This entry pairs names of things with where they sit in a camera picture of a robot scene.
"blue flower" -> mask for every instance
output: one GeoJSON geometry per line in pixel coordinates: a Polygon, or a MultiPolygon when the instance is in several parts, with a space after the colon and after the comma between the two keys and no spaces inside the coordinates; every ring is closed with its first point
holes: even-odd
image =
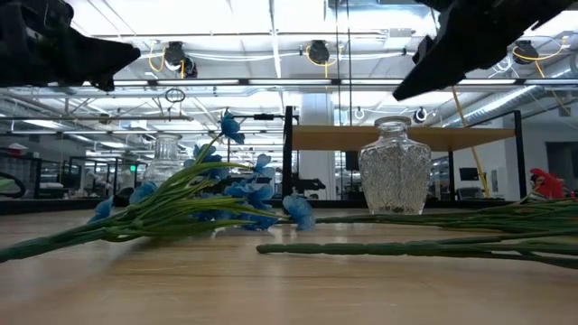
{"type": "Polygon", "coordinates": [[[241,125],[235,121],[233,115],[229,112],[225,113],[223,119],[220,121],[220,131],[229,139],[238,144],[245,143],[245,135],[239,133],[241,125]]]}
{"type": "Polygon", "coordinates": [[[106,200],[103,200],[97,205],[97,208],[94,210],[95,214],[88,223],[92,223],[95,221],[102,220],[103,218],[108,218],[110,216],[110,212],[112,211],[112,202],[113,197],[110,197],[106,200]]]}
{"type": "Polygon", "coordinates": [[[252,193],[249,193],[247,196],[247,202],[255,209],[268,211],[271,209],[271,206],[263,203],[263,201],[270,200],[273,198],[274,194],[275,192],[273,191],[273,187],[267,184],[261,187],[259,190],[255,190],[252,193]]]}
{"type": "MultiPolygon", "coordinates": [[[[193,164],[195,164],[196,159],[200,156],[200,153],[202,153],[205,149],[207,149],[209,145],[208,144],[204,144],[201,148],[198,145],[195,145],[195,148],[193,149],[192,155],[195,159],[188,159],[184,162],[183,166],[184,168],[188,168],[191,167],[193,164]]],[[[203,158],[202,162],[203,163],[221,163],[223,160],[223,157],[221,157],[218,154],[214,154],[217,151],[217,148],[215,148],[214,145],[212,145],[208,151],[207,151],[207,155],[205,155],[205,158],[203,158]]],[[[210,179],[212,180],[224,180],[228,177],[230,170],[229,168],[215,168],[215,169],[211,169],[207,172],[202,173],[200,176],[209,176],[210,179]]]]}
{"type": "Polygon", "coordinates": [[[248,180],[243,180],[240,182],[234,181],[230,186],[225,188],[224,194],[233,198],[245,199],[254,191],[255,187],[253,183],[249,183],[248,180]]]}
{"type": "Polygon", "coordinates": [[[268,156],[264,153],[261,153],[256,158],[255,167],[253,167],[253,172],[256,174],[263,175],[264,177],[274,178],[275,177],[275,168],[273,167],[265,167],[271,162],[271,156],[268,156]]]}
{"type": "Polygon", "coordinates": [[[311,205],[306,199],[295,194],[286,196],[283,199],[283,207],[297,222],[297,230],[312,230],[315,227],[315,217],[312,215],[311,205]]]}
{"type": "Polygon", "coordinates": [[[248,213],[243,213],[239,216],[241,220],[246,221],[253,221],[254,224],[250,225],[243,225],[242,227],[245,230],[267,230],[269,227],[276,224],[279,219],[278,218],[271,218],[271,217],[264,217],[264,216],[257,216],[248,213]]]}
{"type": "Polygon", "coordinates": [[[137,187],[133,194],[131,194],[129,202],[130,204],[136,204],[142,201],[144,198],[153,195],[153,193],[158,189],[158,186],[152,181],[145,181],[141,186],[137,187]]]}

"white column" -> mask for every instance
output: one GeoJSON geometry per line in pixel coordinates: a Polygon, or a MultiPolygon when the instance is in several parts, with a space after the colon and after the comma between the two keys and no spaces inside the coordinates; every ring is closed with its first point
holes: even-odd
{"type": "MultiPolygon", "coordinates": [[[[301,105],[301,125],[333,125],[333,103],[330,94],[304,94],[301,105]]],[[[300,151],[299,177],[319,179],[325,190],[308,190],[306,195],[316,193],[319,200],[335,200],[335,152],[300,151]]]]}

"black pole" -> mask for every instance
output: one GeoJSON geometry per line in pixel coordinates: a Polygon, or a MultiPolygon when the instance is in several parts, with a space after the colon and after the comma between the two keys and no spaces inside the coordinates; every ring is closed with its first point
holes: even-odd
{"type": "Polygon", "coordinates": [[[118,158],[115,158],[115,183],[112,187],[112,195],[117,195],[117,175],[118,175],[118,158]]]}
{"type": "Polygon", "coordinates": [[[72,157],[69,158],[69,177],[72,175],[72,157]]]}
{"type": "Polygon", "coordinates": [[[283,178],[281,184],[282,198],[293,193],[291,183],[293,172],[293,107],[285,108],[284,142],[283,142],[283,178]]]}
{"type": "Polygon", "coordinates": [[[42,159],[36,160],[36,175],[34,177],[34,198],[40,198],[40,182],[42,174],[42,159]]]}
{"type": "MultiPolygon", "coordinates": [[[[107,163],[107,183],[109,183],[109,182],[110,182],[110,163],[107,163]]],[[[94,193],[95,186],[96,186],[96,183],[94,180],[92,180],[92,192],[93,193],[94,193]]]]}
{"type": "Polygon", "coordinates": [[[514,133],[516,135],[517,181],[519,182],[520,198],[527,195],[526,162],[524,160],[524,135],[522,134],[522,113],[514,111],[514,133]]]}
{"type": "Polygon", "coordinates": [[[139,162],[135,162],[135,189],[136,189],[136,183],[138,182],[138,165],[140,163],[139,162]]]}
{"type": "Polygon", "coordinates": [[[455,202],[455,178],[453,174],[453,150],[448,151],[448,173],[450,173],[450,201],[455,202]]]}

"clear glass vase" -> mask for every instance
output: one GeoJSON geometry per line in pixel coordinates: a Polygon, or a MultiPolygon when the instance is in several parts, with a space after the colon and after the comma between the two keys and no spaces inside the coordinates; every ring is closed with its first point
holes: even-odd
{"type": "Polygon", "coordinates": [[[432,166],[432,151],[407,137],[411,119],[375,122],[379,139],[361,149],[359,169],[371,214],[421,214],[432,166]]]}
{"type": "Polygon", "coordinates": [[[179,140],[181,135],[159,134],[154,142],[154,158],[143,175],[144,181],[162,184],[182,169],[179,162],[179,140]]]}

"wooden shelf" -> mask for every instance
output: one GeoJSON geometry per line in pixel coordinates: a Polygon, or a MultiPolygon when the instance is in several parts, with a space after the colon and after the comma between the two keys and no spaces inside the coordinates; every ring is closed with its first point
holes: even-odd
{"type": "MultiPolygon", "coordinates": [[[[434,152],[457,151],[515,136],[510,129],[410,127],[412,140],[434,152]]],[[[373,126],[294,125],[293,150],[357,151],[378,139],[373,126]]]]}

